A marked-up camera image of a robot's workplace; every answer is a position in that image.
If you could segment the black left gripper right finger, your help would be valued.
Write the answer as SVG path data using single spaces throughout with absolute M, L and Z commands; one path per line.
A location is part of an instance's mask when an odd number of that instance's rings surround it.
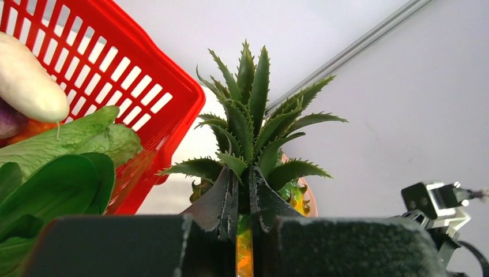
M 248 170 L 255 276 L 447 276 L 428 232 L 404 217 L 308 218 Z

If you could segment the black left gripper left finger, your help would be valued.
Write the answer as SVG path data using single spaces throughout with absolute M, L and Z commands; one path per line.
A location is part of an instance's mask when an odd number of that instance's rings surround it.
M 63 216 L 41 232 L 22 276 L 235 276 L 236 175 L 177 215 Z

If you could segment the toy pineapple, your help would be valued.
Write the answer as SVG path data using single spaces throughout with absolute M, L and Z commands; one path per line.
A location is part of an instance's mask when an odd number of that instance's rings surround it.
M 236 73 L 231 73 L 218 55 L 213 54 L 213 60 L 224 81 L 210 77 L 202 78 L 201 82 L 214 93 L 225 111 L 225 117 L 202 113 L 200 125 L 207 125 L 212 130 L 218 147 L 216 157 L 185 160 L 162 170 L 160 174 L 184 174 L 199 178 L 199 183 L 191 185 L 192 203 L 210 190 L 225 166 L 229 166 L 238 175 L 240 192 L 247 189 L 244 171 L 250 166 L 257 166 L 266 182 L 278 194 L 287 183 L 298 178 L 311 175 L 327 178 L 329 174 L 314 163 L 286 158 L 283 145 L 302 137 L 305 126 L 344 122 L 344 118 L 331 113 L 304 115 L 305 109 L 333 81 L 334 76 L 324 77 L 303 88 L 287 98 L 271 115 L 266 115 L 270 83 L 267 49 L 262 48 L 260 55 L 255 57 L 249 43 L 244 42 Z

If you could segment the red plastic shopping basket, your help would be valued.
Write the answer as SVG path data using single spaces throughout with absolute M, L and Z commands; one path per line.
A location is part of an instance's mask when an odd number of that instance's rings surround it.
M 144 150 L 117 170 L 108 214 L 137 212 L 205 104 L 202 87 L 114 1 L 2 1 L 1 31 L 17 37 L 64 87 L 70 119 L 120 108 Z

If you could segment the clear zip top bag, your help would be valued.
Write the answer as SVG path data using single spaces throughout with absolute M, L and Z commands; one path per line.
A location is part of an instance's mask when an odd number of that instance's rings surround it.
M 298 178 L 287 183 L 279 195 L 300 214 L 309 217 L 318 217 L 315 197 L 304 178 Z

